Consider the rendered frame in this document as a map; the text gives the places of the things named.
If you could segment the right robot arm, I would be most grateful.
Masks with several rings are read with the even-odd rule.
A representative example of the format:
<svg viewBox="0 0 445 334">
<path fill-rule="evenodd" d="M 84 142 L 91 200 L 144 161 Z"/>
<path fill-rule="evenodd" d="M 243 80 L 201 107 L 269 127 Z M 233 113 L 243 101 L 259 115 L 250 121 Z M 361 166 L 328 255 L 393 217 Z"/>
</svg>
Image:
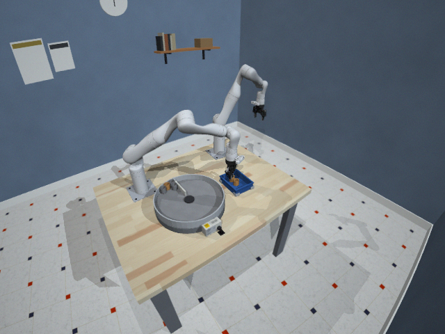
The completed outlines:
<svg viewBox="0 0 445 334">
<path fill-rule="evenodd" d="M 129 172 L 137 194 L 144 194 L 149 190 L 143 168 L 143 156 L 163 145 L 176 128 L 184 134 L 206 134 L 227 137 L 230 142 L 226 144 L 226 160 L 240 164 L 245 159 L 244 155 L 237 156 L 237 146 L 240 140 L 240 133 L 237 130 L 233 127 L 216 123 L 205 126 L 196 125 L 193 112 L 183 110 L 149 133 L 138 145 L 130 145 L 124 151 L 122 158 L 124 162 L 129 164 Z"/>
</svg>

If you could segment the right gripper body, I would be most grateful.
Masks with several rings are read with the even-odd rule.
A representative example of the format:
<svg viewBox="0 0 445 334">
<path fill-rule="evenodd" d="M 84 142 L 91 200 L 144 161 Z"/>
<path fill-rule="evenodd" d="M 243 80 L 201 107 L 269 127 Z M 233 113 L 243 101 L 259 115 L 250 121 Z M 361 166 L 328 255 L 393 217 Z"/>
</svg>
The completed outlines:
<svg viewBox="0 0 445 334">
<path fill-rule="evenodd" d="M 228 161 L 225 159 L 225 163 L 227 164 L 227 168 L 229 167 L 229 170 L 232 171 L 232 166 L 236 165 L 235 161 Z"/>
</svg>

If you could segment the blue open-top crate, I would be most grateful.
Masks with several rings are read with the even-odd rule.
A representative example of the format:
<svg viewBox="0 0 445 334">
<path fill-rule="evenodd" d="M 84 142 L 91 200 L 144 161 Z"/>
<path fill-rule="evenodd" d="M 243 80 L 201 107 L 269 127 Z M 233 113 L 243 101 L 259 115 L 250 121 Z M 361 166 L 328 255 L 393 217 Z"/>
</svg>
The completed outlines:
<svg viewBox="0 0 445 334">
<path fill-rule="evenodd" d="M 242 172 L 240 172 L 238 169 L 234 171 L 235 178 L 239 179 L 239 185 L 234 186 L 233 182 L 229 181 L 229 176 L 225 173 L 223 175 L 220 175 L 220 180 L 222 181 L 222 184 L 224 184 L 232 193 L 243 193 L 245 191 L 250 190 L 250 187 L 253 186 L 254 182 L 250 180 L 248 177 L 246 177 Z"/>
</svg>

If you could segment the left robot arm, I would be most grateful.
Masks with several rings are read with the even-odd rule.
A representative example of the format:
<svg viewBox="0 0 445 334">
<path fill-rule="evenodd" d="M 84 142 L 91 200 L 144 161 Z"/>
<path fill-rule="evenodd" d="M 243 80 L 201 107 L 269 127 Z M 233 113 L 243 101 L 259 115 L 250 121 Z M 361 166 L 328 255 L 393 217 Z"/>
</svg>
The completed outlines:
<svg viewBox="0 0 445 334">
<path fill-rule="evenodd" d="M 215 116 L 213 117 L 213 123 L 225 126 L 230 113 L 232 112 L 234 106 L 238 102 L 239 97 L 241 96 L 241 82 L 243 78 L 252 81 L 254 84 L 256 84 L 257 88 L 263 89 L 257 91 L 257 99 L 255 102 L 251 101 L 251 104 L 257 106 L 264 104 L 268 82 L 263 81 L 261 77 L 259 78 L 256 70 L 245 64 L 239 70 L 237 77 L 225 98 L 222 111 L 218 114 L 215 114 Z M 225 153 L 225 137 L 213 136 L 213 144 L 213 151 L 215 154 Z"/>
</svg>

